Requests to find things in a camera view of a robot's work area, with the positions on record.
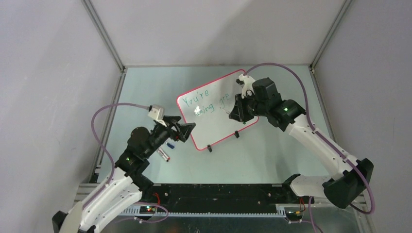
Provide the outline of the red framed whiteboard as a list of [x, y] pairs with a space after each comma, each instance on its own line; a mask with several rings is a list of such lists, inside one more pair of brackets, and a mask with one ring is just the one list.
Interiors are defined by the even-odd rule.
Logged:
[[196, 123], [191, 138], [198, 151], [207, 150], [207, 145], [215, 145], [242, 131], [259, 120], [254, 117], [245, 123], [229, 119], [223, 110], [232, 111], [235, 95], [241, 93], [241, 86], [236, 79], [245, 70], [238, 69], [212, 80], [191, 91], [179, 95], [176, 104], [186, 123]]

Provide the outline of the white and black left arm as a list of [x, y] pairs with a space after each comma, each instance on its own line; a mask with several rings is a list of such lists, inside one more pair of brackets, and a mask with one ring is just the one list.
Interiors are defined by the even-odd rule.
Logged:
[[168, 139], [186, 142], [196, 127], [182, 123], [179, 116], [165, 116], [154, 128], [132, 130], [127, 147], [109, 175], [83, 200], [52, 217], [55, 233], [99, 233], [123, 210], [153, 198], [153, 182], [143, 175], [150, 156]]

